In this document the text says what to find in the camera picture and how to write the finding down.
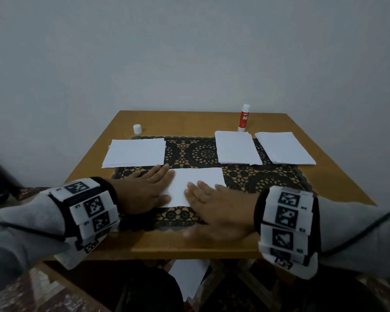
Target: gray wall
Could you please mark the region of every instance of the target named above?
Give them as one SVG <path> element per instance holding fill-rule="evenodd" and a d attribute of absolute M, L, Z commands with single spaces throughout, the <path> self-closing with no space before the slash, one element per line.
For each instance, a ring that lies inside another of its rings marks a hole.
<path fill-rule="evenodd" d="M 0 0 L 0 163 L 68 176 L 117 111 L 289 114 L 390 204 L 390 0 Z"/>

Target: black doily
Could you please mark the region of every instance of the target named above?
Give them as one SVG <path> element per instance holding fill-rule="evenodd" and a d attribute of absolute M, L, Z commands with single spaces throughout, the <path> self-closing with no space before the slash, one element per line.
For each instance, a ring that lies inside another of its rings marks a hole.
<path fill-rule="evenodd" d="M 210 137 L 164 137 L 166 140 L 165 163 L 172 168 L 221 167 L 224 180 L 230 189 L 260 193 L 273 185 L 311 191 L 306 179 L 292 165 L 273 164 L 257 139 L 255 146 L 263 161 L 262 166 L 245 164 L 220 164 L 215 138 Z M 148 171 L 151 166 L 118 167 L 112 178 L 124 178 L 131 173 Z M 157 208 L 142 215 L 122 215 L 121 230 L 180 230 L 202 220 L 188 207 Z"/>

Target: table top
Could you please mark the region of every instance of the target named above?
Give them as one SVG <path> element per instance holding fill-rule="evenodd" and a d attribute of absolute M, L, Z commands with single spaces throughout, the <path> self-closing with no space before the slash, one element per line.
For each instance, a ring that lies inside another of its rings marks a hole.
<path fill-rule="evenodd" d="M 142 136 L 214 136 L 217 130 L 236 131 L 239 113 L 131 111 L 122 110 L 114 117 L 81 162 L 67 178 L 100 176 L 111 178 L 114 168 L 101 168 L 112 139 L 135 136 L 133 125 L 140 124 Z M 246 131 L 291 131 L 317 162 L 316 166 L 299 166 L 312 189 L 320 196 L 334 201 L 374 202 L 341 168 L 286 114 L 251 113 Z M 186 258 L 260 258 L 253 233 L 241 241 L 187 241 L 182 231 L 125 231 L 111 233 L 87 260 L 126 259 L 186 259 Z"/>

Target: gray sleeve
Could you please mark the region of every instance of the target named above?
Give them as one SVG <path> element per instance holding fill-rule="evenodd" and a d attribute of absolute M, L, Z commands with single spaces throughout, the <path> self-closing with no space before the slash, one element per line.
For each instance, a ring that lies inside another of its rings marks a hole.
<path fill-rule="evenodd" d="M 52 199 L 37 195 L 30 203 L 0 209 L 0 221 L 63 235 L 65 223 Z M 44 257 L 67 251 L 68 244 L 24 231 L 0 227 L 0 289 Z"/>
<path fill-rule="evenodd" d="M 390 211 L 361 203 L 337 203 L 319 197 L 321 249 L 323 252 L 353 238 Z M 355 244 L 329 257 L 324 265 L 381 276 L 390 282 L 390 219 Z"/>

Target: white glue stick tip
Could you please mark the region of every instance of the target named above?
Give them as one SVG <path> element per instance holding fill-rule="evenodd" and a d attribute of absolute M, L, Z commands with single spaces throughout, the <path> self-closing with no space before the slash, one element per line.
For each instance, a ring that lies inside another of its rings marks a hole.
<path fill-rule="evenodd" d="M 140 135 L 142 133 L 142 126 L 141 125 L 134 125 L 133 131 L 136 135 Z"/>
<path fill-rule="evenodd" d="M 244 104 L 243 109 L 241 110 L 244 113 L 249 113 L 250 112 L 250 105 L 249 104 Z"/>

